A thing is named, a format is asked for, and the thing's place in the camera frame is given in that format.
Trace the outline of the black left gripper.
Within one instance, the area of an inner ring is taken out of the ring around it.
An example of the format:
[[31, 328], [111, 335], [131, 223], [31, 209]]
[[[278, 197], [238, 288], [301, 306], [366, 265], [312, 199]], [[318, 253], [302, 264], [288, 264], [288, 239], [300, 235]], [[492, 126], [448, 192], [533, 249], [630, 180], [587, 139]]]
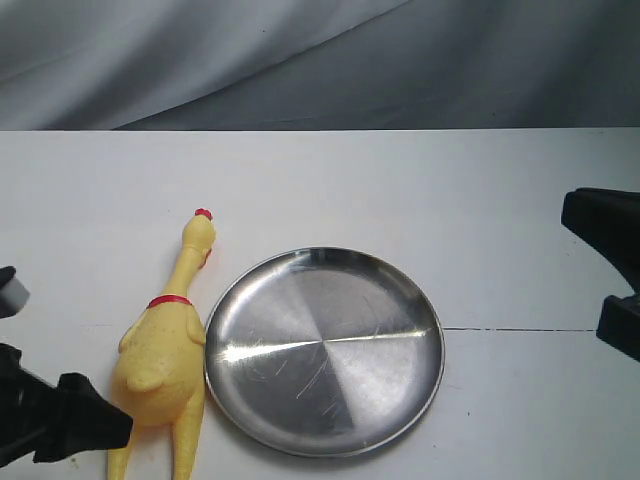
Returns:
[[33, 453], [53, 463], [76, 453], [128, 445], [133, 419], [105, 400], [80, 373], [54, 388], [20, 366], [22, 352], [1, 345], [1, 467]]

